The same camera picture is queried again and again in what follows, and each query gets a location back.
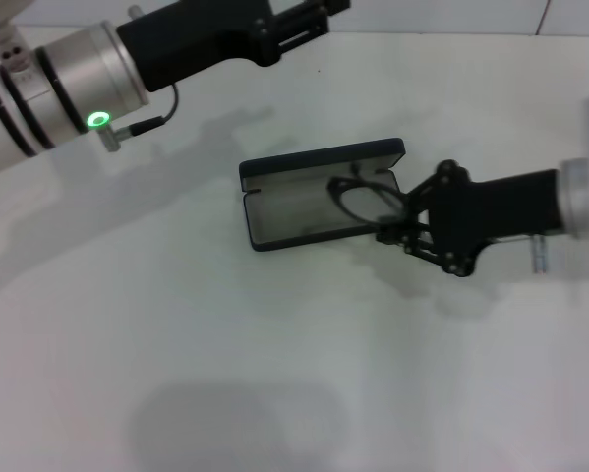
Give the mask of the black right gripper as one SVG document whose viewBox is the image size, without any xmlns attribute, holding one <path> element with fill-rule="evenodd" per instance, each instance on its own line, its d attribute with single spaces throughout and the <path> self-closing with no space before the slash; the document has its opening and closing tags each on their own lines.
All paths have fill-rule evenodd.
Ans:
<svg viewBox="0 0 589 472">
<path fill-rule="evenodd" d="M 564 232 L 558 179 L 559 173 L 548 169 L 474 182 L 465 168 L 445 161 L 435 175 L 404 195 L 406 210 L 426 211 L 429 226 L 385 225 L 376 241 L 398 246 L 447 273 L 470 276 L 482 251 L 501 239 Z"/>
</svg>

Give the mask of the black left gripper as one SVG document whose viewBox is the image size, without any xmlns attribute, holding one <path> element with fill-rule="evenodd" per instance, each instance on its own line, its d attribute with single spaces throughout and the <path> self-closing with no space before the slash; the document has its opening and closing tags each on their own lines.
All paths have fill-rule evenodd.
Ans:
<svg viewBox="0 0 589 472">
<path fill-rule="evenodd" d="M 350 7 L 350 0 L 303 1 L 274 19 L 267 1 L 177 1 L 117 33 L 155 92 L 229 59 L 269 67 L 281 52 L 327 34 L 328 19 Z"/>
</svg>

